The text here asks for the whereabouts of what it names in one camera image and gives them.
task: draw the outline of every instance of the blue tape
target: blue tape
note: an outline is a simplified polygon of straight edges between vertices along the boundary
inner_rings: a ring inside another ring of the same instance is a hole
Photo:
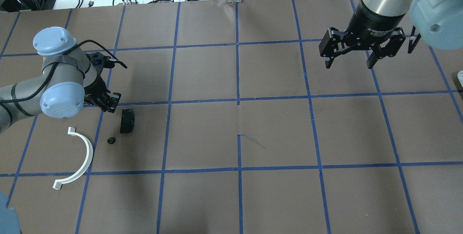
[[[294,17],[296,19],[296,27],[297,27],[297,35],[299,38],[299,48],[301,50],[301,59],[302,59],[302,70],[304,72],[304,80],[306,83],[306,90],[307,90],[307,95],[309,96],[309,109],[310,109],[310,119],[312,123],[312,130],[314,132],[314,141],[315,141],[315,151],[317,153],[317,164],[318,164],[318,169],[319,169],[319,177],[320,177],[320,187],[321,187],[321,194],[322,194],[322,200],[323,200],[323,210],[324,210],[324,217],[326,221],[326,231],[328,234],[331,234],[331,225],[330,225],[330,217],[328,213],[328,203],[326,201],[326,191],[324,189],[324,179],[323,179],[323,166],[321,162],[321,156],[320,156],[320,149],[319,149],[319,143],[318,143],[318,137],[317,137],[317,127],[315,125],[315,118],[314,118],[314,107],[312,105],[312,99],[311,99],[311,94],[310,94],[310,87],[309,87],[309,82],[307,78],[307,69],[306,69],[306,61],[304,57],[304,48],[302,46],[302,38],[301,38],[301,27],[299,26],[299,19],[297,16],[297,10],[296,10],[296,3],[294,0],[291,0],[293,3],[293,10],[294,10]]]
[[[167,160],[167,143],[169,141],[169,124],[170,124],[170,112],[172,110],[172,86],[174,83],[174,69],[175,69],[175,52],[177,51],[177,36],[178,36],[178,23],[180,19],[180,6],[178,3],[177,7],[177,18],[175,20],[175,36],[174,36],[174,48],[172,53],[172,66],[170,68],[170,83],[169,83],[169,108],[167,109],[167,122],[166,122],[166,136],[164,139],[164,154],[162,157],[162,170],[166,169],[166,160]],[[157,207],[157,234],[159,234],[161,228],[161,213],[162,213],[162,197],[164,194],[164,179],[165,173],[161,173],[161,184],[159,188],[159,202]]]
[[[11,30],[10,30],[10,34],[8,34],[7,41],[5,41],[5,45],[3,46],[3,49],[0,52],[0,58],[4,56],[3,53],[5,53],[5,49],[7,48],[8,42],[10,41],[14,28],[16,27],[16,24],[18,23],[18,19],[20,18],[20,15],[21,15],[21,12],[18,13],[18,15],[16,16],[16,19],[14,20],[13,26],[11,27]]]
[[[21,155],[20,164],[18,165],[18,169],[16,170],[16,174],[14,175],[13,184],[11,185],[10,194],[8,195],[7,207],[10,204],[11,197],[13,197],[14,188],[16,187],[16,182],[18,181],[18,177],[20,175],[21,167],[23,166],[24,157],[26,156],[27,149],[28,149],[29,144],[30,144],[30,138],[32,137],[32,133],[34,132],[34,127],[35,127],[35,124],[37,122],[37,117],[38,116],[34,117],[34,121],[32,123],[32,126],[30,127],[30,131],[29,131],[29,135],[27,137],[26,145],[24,146],[23,154]]]
[[[69,10],[68,19],[66,20],[66,24],[64,25],[65,29],[68,28],[69,21],[71,20],[71,14],[72,14],[72,8]]]
[[[436,53],[434,52],[433,48],[429,47],[431,54],[433,55],[434,61],[436,62],[437,68],[439,68],[440,75],[442,76],[443,82],[445,83],[445,86],[447,87],[447,93],[450,94],[450,97],[452,98],[453,104],[455,105],[456,112],[458,113],[458,116],[460,117],[460,121],[463,123],[463,115],[458,107],[458,103],[456,102],[455,96],[452,93],[452,90],[450,88],[450,84],[447,81],[447,78],[445,77],[445,73],[443,72],[442,67],[440,66],[439,60],[436,56]]]

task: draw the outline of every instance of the blue tape grid line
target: blue tape grid line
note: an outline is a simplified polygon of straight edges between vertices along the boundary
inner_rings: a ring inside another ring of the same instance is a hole
[[[164,139],[164,154],[162,157],[162,171],[166,170],[166,161],[167,161],[167,143],[169,141],[169,125],[170,125],[170,114],[172,110],[172,86],[174,84],[174,69],[175,69],[175,54],[177,52],[177,36],[178,36],[178,23],[180,19],[180,6],[181,3],[178,3],[177,6],[177,19],[175,20],[175,36],[174,36],[174,48],[172,52],[172,66],[170,68],[170,83],[169,83],[169,102],[167,109],[167,122],[166,122],[166,136]],[[159,234],[161,228],[161,214],[162,214],[162,197],[164,194],[164,180],[165,173],[161,173],[161,184],[159,188],[159,202],[157,207],[157,230],[156,233]]]
[[[352,10],[355,12],[354,3],[353,3],[352,0],[350,0],[350,2],[351,2]],[[367,55],[367,58],[369,58],[368,51],[365,51],[365,54]],[[404,193],[405,193],[405,199],[407,200],[408,210],[410,211],[410,216],[412,218],[413,228],[415,229],[416,234],[420,234],[420,229],[418,228],[418,223],[416,221],[415,212],[413,211],[412,201],[410,199],[410,194],[408,193],[407,183],[405,182],[405,177],[404,177],[404,173],[403,173],[403,170],[402,170],[402,165],[400,163],[399,153],[398,153],[397,147],[395,145],[394,136],[392,135],[391,125],[389,123],[389,118],[387,116],[386,107],[385,107],[384,101],[382,99],[382,93],[381,93],[381,89],[379,87],[378,80],[377,80],[377,77],[376,77],[376,74],[375,74],[375,69],[371,69],[371,75],[373,76],[373,81],[375,82],[375,87],[377,89],[378,98],[379,98],[379,101],[380,101],[380,104],[381,104],[381,109],[382,109],[382,112],[383,112],[383,115],[384,115],[384,120],[386,122],[387,131],[389,133],[389,138],[391,140],[392,150],[394,151],[395,161],[397,163],[397,168],[399,169],[399,175],[400,175],[400,179],[402,181],[402,186],[403,186]]]
[[[414,166],[445,166],[463,165],[463,161],[448,162],[413,162],[401,163],[402,167]],[[349,168],[381,168],[397,167],[397,163],[365,163],[352,165],[323,165],[323,169],[349,169]],[[206,168],[206,169],[170,169],[170,170],[123,170],[123,171],[92,171],[91,175],[132,175],[132,174],[169,174],[169,173],[216,173],[220,171],[256,171],[256,170],[318,170],[318,165],[292,165],[292,166],[258,166],[258,167],[225,167],[225,168]],[[38,177],[38,176],[70,176],[72,172],[66,173],[19,173],[18,177]],[[15,177],[15,173],[3,173],[1,177]]]
[[[37,116],[34,117],[34,121],[32,123],[32,126],[30,127],[30,131],[29,131],[29,135],[27,137],[26,145],[24,147],[23,154],[21,155],[20,163],[18,164],[18,169],[16,170],[16,174],[15,174],[14,179],[13,179],[13,184],[12,184],[11,189],[10,189],[10,194],[8,195],[7,207],[10,204],[11,198],[13,196],[14,188],[16,187],[16,181],[18,181],[18,177],[19,177],[19,174],[20,174],[20,171],[21,171],[21,167],[22,167],[23,162],[24,162],[24,157],[26,156],[27,148],[29,147],[30,138],[32,137],[32,133],[34,131],[34,127],[35,127],[36,122],[37,122]]]
[[[321,39],[303,39],[302,42],[317,42]],[[180,45],[175,46],[180,48],[195,48],[195,47],[222,47],[222,46],[239,46],[239,45],[256,45],[256,44],[276,44],[276,43],[297,43],[299,40],[278,40],[278,41],[258,41],[258,42],[237,42],[237,43],[217,43],[217,44],[197,44],[197,45]],[[161,50],[161,49],[174,49],[174,46],[158,46],[158,47],[141,47],[141,48],[121,48],[117,51],[144,51],[144,50]],[[95,52],[95,50],[86,50],[86,53]],[[35,56],[38,53],[19,53],[19,54],[5,54],[3,56]]]
[[[321,187],[321,196],[323,200],[323,210],[324,210],[324,218],[326,221],[326,231],[328,234],[331,234],[331,226],[330,226],[330,216],[328,213],[328,203],[326,201],[326,191],[324,188],[324,179],[323,179],[323,165],[321,162],[321,156],[320,156],[320,149],[319,149],[319,143],[318,143],[318,136],[317,136],[317,127],[315,125],[315,118],[314,118],[314,107],[312,105],[312,97],[310,94],[310,87],[309,87],[309,82],[307,79],[307,69],[306,69],[306,60],[304,57],[304,48],[302,46],[302,37],[301,37],[301,28],[299,26],[299,18],[297,16],[297,10],[296,10],[296,3],[294,0],[291,0],[293,3],[293,10],[294,10],[294,17],[296,19],[296,27],[297,27],[297,34],[299,37],[299,48],[301,50],[301,59],[302,59],[302,70],[304,72],[304,80],[306,82],[306,90],[307,90],[307,96],[309,100],[309,109],[310,109],[310,120],[312,123],[312,130],[314,132],[314,141],[315,141],[315,151],[317,153],[317,164],[318,164],[318,169],[319,169],[319,177],[320,177],[320,187]]]
[[[124,21],[125,12],[126,12],[126,6],[124,5],[122,7],[122,13],[121,13],[121,17],[120,17],[120,23],[119,23],[118,33],[117,33],[117,37],[116,37],[116,42],[114,43],[113,54],[116,54],[116,51],[117,51],[117,45],[119,43],[119,36],[120,36],[121,28],[122,28],[122,22]],[[106,81],[106,87],[109,86],[110,79],[111,79],[111,70],[109,70],[108,79]],[[98,126],[96,128],[95,141],[94,141],[94,150],[93,150],[94,154],[96,152],[96,147],[98,146],[99,130],[101,128],[102,120],[103,120],[103,111],[101,111],[100,114],[99,114]],[[89,180],[90,180],[92,167],[93,167],[93,162],[88,167],[86,178],[85,178],[85,185],[84,185],[84,189],[83,189],[83,192],[82,192],[82,199],[81,199],[81,204],[80,204],[80,208],[79,208],[79,214],[77,216],[76,231],[75,231],[76,234],[79,233],[79,229],[81,227],[82,213],[83,213],[83,209],[84,209],[86,192],[87,192],[87,189],[88,189],[88,183],[89,183]]]
[[[440,72],[440,74],[442,76],[443,82],[445,83],[445,86],[447,87],[446,93],[450,94],[450,97],[452,98],[453,104],[455,105],[456,112],[458,113],[458,116],[460,117],[460,120],[463,123],[462,112],[460,111],[460,108],[458,107],[458,103],[456,102],[455,96],[453,95],[453,91],[450,88],[450,84],[447,81],[447,78],[445,77],[445,73],[443,72],[442,67],[440,66],[439,60],[438,60],[438,58],[436,56],[436,53],[434,52],[433,48],[429,47],[429,49],[430,49],[431,54],[433,55],[433,58],[434,58],[434,60],[436,62],[437,68],[439,69],[439,72]]]
[[[21,12],[18,13],[16,16],[16,19],[14,20],[13,26],[11,27],[10,34],[8,34],[7,41],[5,41],[5,45],[3,46],[3,49],[0,52],[0,58],[2,58],[3,53],[5,53],[5,49],[7,48],[8,42],[10,41],[11,35],[13,34],[14,28],[16,27],[16,24],[18,23],[18,19],[20,18]]]
[[[241,135],[237,135],[238,141],[238,210],[239,210],[239,234],[244,233],[243,223],[243,168],[241,164]]]

